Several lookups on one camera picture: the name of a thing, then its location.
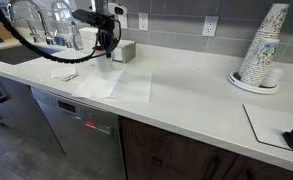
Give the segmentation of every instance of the kitchen counter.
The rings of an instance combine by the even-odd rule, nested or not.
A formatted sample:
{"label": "kitchen counter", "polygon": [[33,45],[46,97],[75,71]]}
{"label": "kitchen counter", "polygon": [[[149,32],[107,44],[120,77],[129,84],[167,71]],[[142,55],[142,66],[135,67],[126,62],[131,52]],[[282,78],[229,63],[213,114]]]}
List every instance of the kitchen counter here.
{"label": "kitchen counter", "polygon": [[[0,48],[18,44],[10,40]],[[278,63],[287,74],[279,93],[258,95],[228,82],[228,74],[238,69],[242,58],[146,45],[138,45],[137,51],[129,64],[114,66],[152,72],[150,102],[72,97],[81,82],[97,71],[95,60],[75,65],[44,58],[18,65],[0,62],[0,76],[293,171],[293,152],[257,142],[243,109],[243,104],[251,104],[293,113],[293,65]],[[63,49],[56,56],[75,58],[86,53]],[[75,66],[79,77],[69,82],[52,79],[52,69],[63,66]]]}

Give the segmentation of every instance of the gray floor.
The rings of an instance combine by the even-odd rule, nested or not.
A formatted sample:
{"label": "gray floor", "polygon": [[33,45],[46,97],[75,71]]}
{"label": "gray floor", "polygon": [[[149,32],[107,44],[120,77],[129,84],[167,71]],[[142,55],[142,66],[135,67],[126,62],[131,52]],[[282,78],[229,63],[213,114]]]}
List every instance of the gray floor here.
{"label": "gray floor", "polygon": [[65,156],[9,128],[0,127],[0,180],[100,179],[81,172]]}

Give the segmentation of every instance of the stack of paper cups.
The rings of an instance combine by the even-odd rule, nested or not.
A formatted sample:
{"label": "stack of paper cups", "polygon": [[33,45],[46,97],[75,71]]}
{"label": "stack of paper cups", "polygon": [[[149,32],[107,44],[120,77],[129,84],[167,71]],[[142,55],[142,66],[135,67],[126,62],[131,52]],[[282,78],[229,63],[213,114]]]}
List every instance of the stack of paper cups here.
{"label": "stack of paper cups", "polygon": [[258,52],[259,44],[264,38],[277,39],[280,33],[280,29],[283,26],[289,4],[273,4],[272,8],[268,12],[261,26],[256,32],[255,38],[250,45],[246,54],[245,60],[240,68],[238,75],[243,76],[244,70],[251,61],[255,61]]}
{"label": "stack of paper cups", "polygon": [[259,87],[270,67],[278,43],[278,39],[262,39],[256,54],[242,66],[243,74],[240,81]]}

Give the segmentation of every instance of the sink faucet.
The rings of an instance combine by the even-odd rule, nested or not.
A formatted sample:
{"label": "sink faucet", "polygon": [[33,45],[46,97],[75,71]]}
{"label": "sink faucet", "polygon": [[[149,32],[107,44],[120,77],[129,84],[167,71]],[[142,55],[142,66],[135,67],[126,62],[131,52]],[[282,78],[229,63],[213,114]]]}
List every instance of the sink faucet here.
{"label": "sink faucet", "polygon": [[26,18],[23,18],[23,17],[15,17],[14,20],[12,21],[12,25],[14,26],[16,20],[18,20],[18,19],[25,20],[27,22],[28,27],[29,27],[29,30],[30,30],[30,34],[29,35],[34,39],[34,42],[35,43],[36,42],[39,42],[40,41],[39,40],[40,36],[39,36],[39,34],[37,34],[37,31],[36,31],[35,26],[31,26],[30,22]]}
{"label": "sink faucet", "polygon": [[50,32],[47,29],[47,25],[45,23],[45,20],[44,20],[44,16],[43,16],[42,11],[37,6],[37,4],[35,4],[32,0],[10,0],[9,1],[9,3],[7,5],[7,11],[8,11],[9,18],[10,18],[10,21],[12,22],[12,24],[14,24],[14,21],[16,20],[16,18],[14,17],[13,7],[19,1],[27,1],[27,2],[29,2],[37,10],[37,13],[38,13],[38,16],[39,16],[39,20],[41,21],[42,26],[43,26],[43,29],[45,31],[46,42],[47,42],[47,44],[54,44],[53,43],[54,42],[53,41],[53,36],[50,34]]}

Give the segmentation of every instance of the dishwasher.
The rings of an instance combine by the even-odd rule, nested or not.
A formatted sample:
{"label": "dishwasher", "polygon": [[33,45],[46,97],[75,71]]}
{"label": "dishwasher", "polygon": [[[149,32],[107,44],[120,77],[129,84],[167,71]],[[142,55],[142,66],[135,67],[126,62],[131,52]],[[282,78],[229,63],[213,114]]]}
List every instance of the dishwasher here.
{"label": "dishwasher", "polygon": [[62,149],[93,179],[126,179],[118,115],[32,88]]}

